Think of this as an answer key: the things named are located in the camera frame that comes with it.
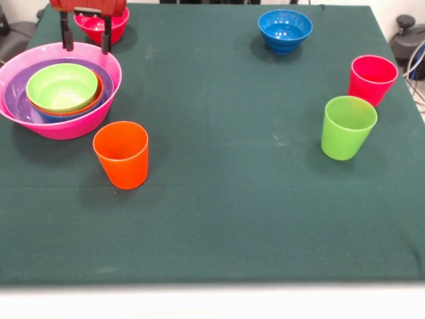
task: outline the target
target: plastic cup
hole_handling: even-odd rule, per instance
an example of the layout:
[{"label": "plastic cup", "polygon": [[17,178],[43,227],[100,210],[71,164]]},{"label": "plastic cup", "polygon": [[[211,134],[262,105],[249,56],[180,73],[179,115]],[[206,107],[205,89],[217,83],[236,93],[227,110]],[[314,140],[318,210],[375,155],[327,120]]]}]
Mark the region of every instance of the plastic cup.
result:
[{"label": "plastic cup", "polygon": [[357,96],[377,107],[398,76],[391,61],[376,55],[358,56],[351,63],[348,95]]},{"label": "plastic cup", "polygon": [[115,187],[133,189],[146,180],[148,141],[146,130],[128,121],[108,124],[96,133],[93,149]]},{"label": "plastic cup", "polygon": [[326,104],[321,149],[330,158],[353,158],[378,120],[375,108],[354,96],[339,96]]}]

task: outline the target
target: red cup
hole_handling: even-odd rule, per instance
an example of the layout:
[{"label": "red cup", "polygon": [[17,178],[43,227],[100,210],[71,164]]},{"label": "red cup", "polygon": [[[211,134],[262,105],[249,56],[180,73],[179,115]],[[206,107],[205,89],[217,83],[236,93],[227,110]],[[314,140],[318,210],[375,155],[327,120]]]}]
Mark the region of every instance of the red cup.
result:
[{"label": "red cup", "polygon": [[137,123],[113,122],[93,138],[93,149],[111,183],[120,189],[139,187],[147,177],[146,130]]},{"label": "red cup", "polygon": [[351,63],[348,95],[377,107],[398,76],[397,66],[376,55],[361,55]]}]

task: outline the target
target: green cup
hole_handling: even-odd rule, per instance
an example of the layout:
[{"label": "green cup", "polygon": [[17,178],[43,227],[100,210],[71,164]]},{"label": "green cup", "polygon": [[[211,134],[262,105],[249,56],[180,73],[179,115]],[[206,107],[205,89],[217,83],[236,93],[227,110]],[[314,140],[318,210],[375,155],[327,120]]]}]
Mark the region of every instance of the green cup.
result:
[{"label": "green cup", "polygon": [[321,149],[330,158],[353,158],[378,121],[369,102],[354,96],[338,96],[326,104]]}]

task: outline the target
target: bowl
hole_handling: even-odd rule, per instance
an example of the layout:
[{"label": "bowl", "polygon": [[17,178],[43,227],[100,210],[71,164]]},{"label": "bowl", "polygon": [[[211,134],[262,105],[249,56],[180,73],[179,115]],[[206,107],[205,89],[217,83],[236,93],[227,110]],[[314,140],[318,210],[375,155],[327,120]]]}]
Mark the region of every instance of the bowl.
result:
[{"label": "bowl", "polygon": [[30,123],[18,120],[6,109],[3,102],[4,99],[0,101],[0,114],[46,138],[69,140],[86,135],[97,128],[102,123],[111,107],[111,103],[122,81],[120,63],[111,53],[103,54],[102,50],[96,45],[79,42],[74,42],[74,50],[72,51],[63,49],[61,42],[41,45],[27,50],[15,56],[0,68],[0,96],[4,95],[6,85],[8,85],[13,77],[20,73],[20,71],[36,63],[58,58],[77,58],[97,64],[105,69],[114,82],[114,91],[111,96],[102,103],[102,105],[89,113],[72,120],[58,123]]},{"label": "bowl", "polygon": [[[129,18],[130,11],[127,7],[121,17],[112,17],[112,43],[117,43],[121,39]],[[103,19],[75,15],[74,21],[94,42],[98,44],[102,42],[102,33],[105,30],[105,22]]]},{"label": "bowl", "polygon": [[71,112],[87,106],[98,88],[89,68],[59,63],[35,72],[27,82],[28,99],[50,112]]},{"label": "bowl", "polygon": [[14,76],[6,86],[5,93],[3,95],[3,103],[6,110],[9,111],[13,117],[28,123],[50,123],[49,120],[43,118],[38,112],[36,112],[35,107],[29,102],[25,92],[25,86],[28,82],[28,79],[36,71],[46,66],[58,63],[75,63],[84,65],[98,74],[104,85],[104,95],[102,97],[101,105],[112,95],[112,92],[114,91],[114,83],[112,82],[112,78],[102,67],[98,66],[97,64],[77,58],[57,58],[53,60],[47,60],[33,64],[28,68],[20,71],[20,73]]},{"label": "bowl", "polygon": [[308,38],[313,23],[297,11],[273,10],[259,18],[258,27],[270,50],[286,55],[294,52]]},{"label": "bowl", "polygon": [[102,79],[98,74],[96,74],[96,78],[98,79],[98,89],[96,90],[96,93],[94,94],[93,100],[89,105],[73,112],[67,112],[67,113],[54,113],[54,112],[48,112],[41,108],[39,108],[37,105],[33,105],[34,109],[41,115],[42,118],[44,118],[47,123],[56,123],[56,122],[62,122],[71,120],[73,118],[77,118],[89,111],[93,108],[97,108],[102,103],[102,97],[104,95],[104,84],[102,82]]}]

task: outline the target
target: orange cup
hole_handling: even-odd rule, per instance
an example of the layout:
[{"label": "orange cup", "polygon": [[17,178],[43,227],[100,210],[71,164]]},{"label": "orange cup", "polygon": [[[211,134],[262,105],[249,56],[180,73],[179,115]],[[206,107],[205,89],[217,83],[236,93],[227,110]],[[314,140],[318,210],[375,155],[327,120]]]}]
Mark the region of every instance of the orange cup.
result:
[{"label": "orange cup", "polygon": [[96,133],[93,149],[115,187],[133,189],[146,180],[148,141],[146,130],[128,121],[108,124]]}]

